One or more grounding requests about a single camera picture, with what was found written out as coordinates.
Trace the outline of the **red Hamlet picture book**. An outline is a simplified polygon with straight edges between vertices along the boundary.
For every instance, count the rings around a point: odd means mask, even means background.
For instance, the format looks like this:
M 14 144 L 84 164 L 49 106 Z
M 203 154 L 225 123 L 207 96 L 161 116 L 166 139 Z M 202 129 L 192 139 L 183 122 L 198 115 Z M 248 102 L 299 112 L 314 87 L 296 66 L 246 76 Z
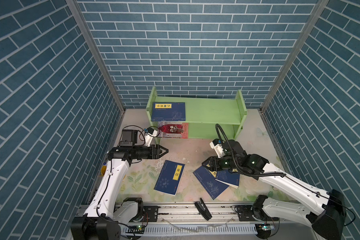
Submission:
M 189 137 L 189 124 L 183 122 L 159 122 L 159 137 L 171 139 L 187 139 Z

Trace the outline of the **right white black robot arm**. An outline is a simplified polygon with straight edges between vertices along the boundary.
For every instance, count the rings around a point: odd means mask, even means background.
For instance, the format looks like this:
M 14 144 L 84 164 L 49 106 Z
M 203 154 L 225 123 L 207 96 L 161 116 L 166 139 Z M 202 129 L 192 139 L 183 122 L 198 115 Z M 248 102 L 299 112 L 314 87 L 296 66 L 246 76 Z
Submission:
M 326 191 L 312 186 L 276 167 L 266 158 L 247 154 L 235 140 L 228 139 L 223 128 L 215 125 L 217 139 L 211 142 L 216 156 L 209 157 L 202 166 L 211 172 L 229 171 L 263 182 L 296 200 L 295 203 L 276 201 L 259 195 L 251 207 L 254 219 L 290 220 L 314 230 L 326 240 L 340 240 L 346 223 L 345 196 L 336 189 Z

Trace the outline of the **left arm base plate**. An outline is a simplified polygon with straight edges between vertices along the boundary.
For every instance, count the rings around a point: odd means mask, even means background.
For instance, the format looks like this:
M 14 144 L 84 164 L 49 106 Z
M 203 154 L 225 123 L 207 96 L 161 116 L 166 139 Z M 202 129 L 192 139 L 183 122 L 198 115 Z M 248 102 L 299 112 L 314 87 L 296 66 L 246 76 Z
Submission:
M 157 222 L 158 216 L 159 206 L 144 206 L 143 210 L 139 210 L 137 216 L 130 220 L 130 223 Z

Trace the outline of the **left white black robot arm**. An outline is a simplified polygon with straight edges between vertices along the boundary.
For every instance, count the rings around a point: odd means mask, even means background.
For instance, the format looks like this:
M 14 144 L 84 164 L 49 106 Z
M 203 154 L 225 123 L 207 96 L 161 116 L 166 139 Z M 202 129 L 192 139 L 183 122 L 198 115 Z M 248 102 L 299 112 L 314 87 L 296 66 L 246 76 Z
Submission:
M 123 180 L 132 164 L 142 160 L 156 160 L 169 151 L 152 143 L 159 129 L 126 126 L 118 145 L 107 154 L 106 170 L 87 209 L 74 217 L 71 233 L 75 240 L 129 240 L 139 239 L 148 225 L 148 214 L 141 198 L 127 198 L 116 209 L 116 199 Z

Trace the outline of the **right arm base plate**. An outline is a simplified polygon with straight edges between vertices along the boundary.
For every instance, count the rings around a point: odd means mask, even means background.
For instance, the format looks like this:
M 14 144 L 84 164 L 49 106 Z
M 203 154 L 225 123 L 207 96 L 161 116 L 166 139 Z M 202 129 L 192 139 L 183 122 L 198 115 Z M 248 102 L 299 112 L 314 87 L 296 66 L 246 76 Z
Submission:
M 274 221 L 279 221 L 279 218 L 271 218 L 268 216 L 265 211 L 260 207 L 253 207 L 250 205 L 236 205 L 234 206 L 234 211 L 238 215 L 239 221 L 258 221 L 265 222 L 270 221 L 271 223 Z

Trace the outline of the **blue book yellow label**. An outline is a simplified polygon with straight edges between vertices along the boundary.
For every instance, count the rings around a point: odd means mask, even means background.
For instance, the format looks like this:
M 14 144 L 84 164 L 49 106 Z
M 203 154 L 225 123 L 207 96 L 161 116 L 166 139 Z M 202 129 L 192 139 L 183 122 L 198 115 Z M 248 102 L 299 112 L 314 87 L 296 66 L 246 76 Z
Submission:
M 186 104 L 154 102 L 151 120 L 153 122 L 184 122 L 186 120 Z
M 229 170 L 218 171 L 216 181 L 237 189 L 240 185 L 240 174 Z

